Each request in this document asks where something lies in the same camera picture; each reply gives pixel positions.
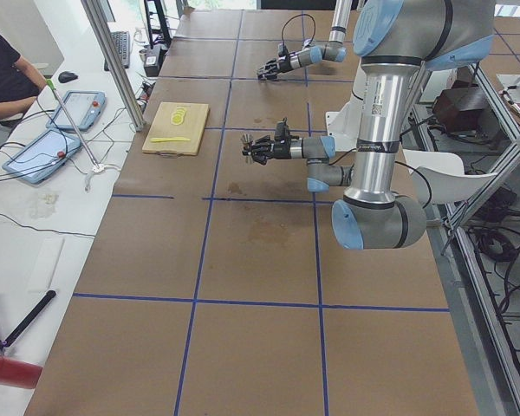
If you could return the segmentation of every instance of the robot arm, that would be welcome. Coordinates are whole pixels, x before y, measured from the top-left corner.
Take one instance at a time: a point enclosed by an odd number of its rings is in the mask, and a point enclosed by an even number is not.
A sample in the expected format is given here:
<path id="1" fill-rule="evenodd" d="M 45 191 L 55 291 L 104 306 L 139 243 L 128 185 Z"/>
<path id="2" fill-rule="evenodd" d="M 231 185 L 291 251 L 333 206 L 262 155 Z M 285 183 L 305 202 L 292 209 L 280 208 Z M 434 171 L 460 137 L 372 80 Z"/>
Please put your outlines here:
<path id="1" fill-rule="evenodd" d="M 354 52 L 367 82 L 357 154 L 350 185 L 332 210 L 343 247 L 405 247 L 424 233 L 421 206 L 391 191 L 408 87 L 422 62 L 433 71 L 487 56 L 494 7 L 493 0 L 370 0 L 362 9 Z"/>
<path id="2" fill-rule="evenodd" d="M 289 52 L 284 43 L 279 44 L 277 58 L 266 62 L 257 71 L 259 80 L 276 80 L 277 74 L 307 67 L 320 61 L 342 62 L 346 50 L 343 47 L 347 33 L 348 17 L 353 0 L 337 0 L 329 40 L 316 45 L 314 39 L 308 39 L 297 52 Z"/>

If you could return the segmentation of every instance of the yellow cutting board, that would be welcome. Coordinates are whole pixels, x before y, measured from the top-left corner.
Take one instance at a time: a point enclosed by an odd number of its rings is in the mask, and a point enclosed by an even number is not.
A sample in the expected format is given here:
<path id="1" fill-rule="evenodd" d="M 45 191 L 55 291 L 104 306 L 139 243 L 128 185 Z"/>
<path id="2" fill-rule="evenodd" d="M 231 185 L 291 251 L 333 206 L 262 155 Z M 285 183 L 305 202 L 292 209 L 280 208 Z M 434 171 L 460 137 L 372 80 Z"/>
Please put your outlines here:
<path id="1" fill-rule="evenodd" d="M 184 109 L 183 122 L 172 123 L 174 112 Z M 152 125 L 142 147 L 144 153 L 176 153 L 196 156 L 208 117 L 208 104 L 190 102 L 162 102 L 154 116 Z M 187 138 L 188 141 L 161 141 L 153 143 L 152 139 Z"/>

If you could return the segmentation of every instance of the black shirt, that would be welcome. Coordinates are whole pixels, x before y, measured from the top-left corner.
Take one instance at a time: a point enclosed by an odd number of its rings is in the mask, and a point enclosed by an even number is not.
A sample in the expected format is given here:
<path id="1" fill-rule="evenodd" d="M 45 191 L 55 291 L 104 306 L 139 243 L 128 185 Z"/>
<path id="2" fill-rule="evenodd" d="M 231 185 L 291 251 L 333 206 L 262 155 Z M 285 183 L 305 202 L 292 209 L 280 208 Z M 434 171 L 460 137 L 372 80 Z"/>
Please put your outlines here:
<path id="1" fill-rule="evenodd" d="M 0 36 L 0 102 L 38 95 L 38 87 L 13 64 L 21 55 Z"/>

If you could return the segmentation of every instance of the brown table surface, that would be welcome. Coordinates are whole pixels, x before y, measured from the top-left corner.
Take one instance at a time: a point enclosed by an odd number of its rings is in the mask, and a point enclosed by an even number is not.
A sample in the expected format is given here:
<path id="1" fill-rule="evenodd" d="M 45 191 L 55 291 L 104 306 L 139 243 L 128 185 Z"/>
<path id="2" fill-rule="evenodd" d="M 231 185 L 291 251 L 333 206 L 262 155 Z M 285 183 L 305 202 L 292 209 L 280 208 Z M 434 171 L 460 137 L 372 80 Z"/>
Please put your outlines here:
<path id="1" fill-rule="evenodd" d="M 162 101 L 210 104 L 200 152 L 143 154 L 147 129 L 135 135 L 27 415 L 478 414 L 427 237 L 344 250 L 342 189 L 308 193 L 301 160 L 244 163 L 244 132 L 287 117 L 324 134 L 349 98 L 350 42 L 344 64 L 256 79 L 295 14 L 182 18 L 145 119 Z M 333 14 L 309 14 L 323 39 Z M 512 22 L 497 20 L 485 69 L 520 71 Z M 289 46 L 310 29 L 296 19 Z M 413 194 L 406 170 L 393 188 Z"/>

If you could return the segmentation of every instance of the computer mouse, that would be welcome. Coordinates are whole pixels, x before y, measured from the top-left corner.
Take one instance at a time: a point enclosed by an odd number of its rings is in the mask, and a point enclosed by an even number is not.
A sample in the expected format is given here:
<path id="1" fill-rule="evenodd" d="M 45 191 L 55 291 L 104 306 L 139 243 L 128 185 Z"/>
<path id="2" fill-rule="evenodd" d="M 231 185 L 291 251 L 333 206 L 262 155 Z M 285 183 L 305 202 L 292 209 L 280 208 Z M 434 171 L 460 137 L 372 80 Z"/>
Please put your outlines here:
<path id="1" fill-rule="evenodd" d="M 58 81 L 62 84 L 76 80 L 77 78 L 79 78 L 79 75 L 70 71 L 63 71 L 58 75 Z"/>

